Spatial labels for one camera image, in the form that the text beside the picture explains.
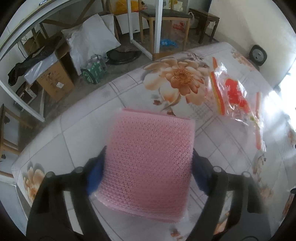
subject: black cable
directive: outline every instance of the black cable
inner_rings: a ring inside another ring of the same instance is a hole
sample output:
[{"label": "black cable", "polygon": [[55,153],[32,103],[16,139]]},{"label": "black cable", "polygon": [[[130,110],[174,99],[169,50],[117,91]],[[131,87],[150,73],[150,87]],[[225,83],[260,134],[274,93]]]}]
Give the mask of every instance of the black cable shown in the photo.
[{"label": "black cable", "polygon": [[[18,46],[18,48],[19,48],[19,50],[20,50],[20,47],[19,47],[19,45],[18,45],[18,43],[17,43],[17,46]],[[22,51],[20,50],[20,52],[22,53]],[[24,54],[22,53],[22,55],[24,56]],[[24,56],[24,58],[26,58],[25,56]]]}]

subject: chair seat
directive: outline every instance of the chair seat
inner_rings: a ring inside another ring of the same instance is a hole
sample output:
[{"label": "chair seat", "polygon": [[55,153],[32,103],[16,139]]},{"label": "chair seat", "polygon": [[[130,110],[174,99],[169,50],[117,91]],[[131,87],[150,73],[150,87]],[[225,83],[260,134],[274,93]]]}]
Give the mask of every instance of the chair seat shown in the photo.
[{"label": "chair seat", "polygon": [[[143,15],[153,18],[156,16],[156,10],[154,8],[146,8],[143,10],[140,10],[140,13]],[[192,18],[191,15],[183,13],[183,12],[178,12],[175,10],[170,10],[170,9],[163,9],[163,17],[173,17],[173,18]]]}]

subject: yellow bag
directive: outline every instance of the yellow bag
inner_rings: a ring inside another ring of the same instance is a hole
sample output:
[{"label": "yellow bag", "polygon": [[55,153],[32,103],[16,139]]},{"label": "yellow bag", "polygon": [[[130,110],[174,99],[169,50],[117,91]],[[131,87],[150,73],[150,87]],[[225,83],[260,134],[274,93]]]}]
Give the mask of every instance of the yellow bag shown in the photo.
[{"label": "yellow bag", "polygon": [[178,0],[174,0],[174,5],[175,4],[178,4]]},{"label": "yellow bag", "polygon": [[[138,12],[138,1],[131,0],[131,11],[132,12]],[[114,12],[115,15],[121,15],[128,12],[128,7],[126,5],[126,0],[118,0],[116,2],[116,10]]]}]

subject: blue object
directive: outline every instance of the blue object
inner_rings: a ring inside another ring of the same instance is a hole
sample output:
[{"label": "blue object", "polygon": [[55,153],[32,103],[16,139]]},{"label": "blue object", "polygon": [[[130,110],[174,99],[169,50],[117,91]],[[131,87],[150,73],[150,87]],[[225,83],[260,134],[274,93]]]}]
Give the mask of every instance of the blue object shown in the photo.
[{"label": "blue object", "polygon": [[104,163],[105,163],[106,146],[103,148],[98,157],[89,160],[92,163],[90,172],[86,177],[87,185],[86,191],[88,195],[91,195],[97,190],[99,184],[103,179],[104,174]]},{"label": "blue object", "polygon": [[170,40],[170,39],[162,39],[162,40],[160,40],[160,46],[173,46],[173,47],[178,48],[177,43]]},{"label": "blue object", "polygon": [[199,156],[195,149],[193,149],[192,156],[192,175],[198,185],[198,188],[210,194],[212,187],[213,166],[210,161],[202,156]]}]

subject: orange strip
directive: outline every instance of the orange strip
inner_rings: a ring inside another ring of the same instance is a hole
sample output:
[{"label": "orange strip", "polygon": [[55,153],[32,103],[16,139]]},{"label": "orange strip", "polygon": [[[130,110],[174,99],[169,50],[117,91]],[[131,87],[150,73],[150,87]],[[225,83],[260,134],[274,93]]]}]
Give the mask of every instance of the orange strip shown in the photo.
[{"label": "orange strip", "polygon": [[220,92],[220,90],[218,88],[217,80],[216,80],[216,76],[215,76],[214,72],[211,72],[210,79],[211,79],[211,84],[212,84],[212,88],[213,88],[214,97],[215,97],[215,100],[217,102],[218,111],[219,111],[219,113],[221,115],[225,115],[224,101],[223,101],[221,92]]},{"label": "orange strip", "polygon": [[217,63],[217,59],[215,57],[213,57],[213,67],[214,67],[214,70],[216,68],[218,68],[218,63]]},{"label": "orange strip", "polygon": [[[260,92],[257,92],[256,94],[256,110],[255,110],[255,114],[256,114],[256,117],[257,117],[257,120],[258,120],[258,124],[260,123],[260,119],[259,119],[259,111],[260,111],[260,106],[261,106],[261,93]],[[256,148],[258,150],[261,150],[261,131],[260,131],[260,126],[257,126],[256,125],[256,128],[255,128],[255,136],[256,136]]]}]

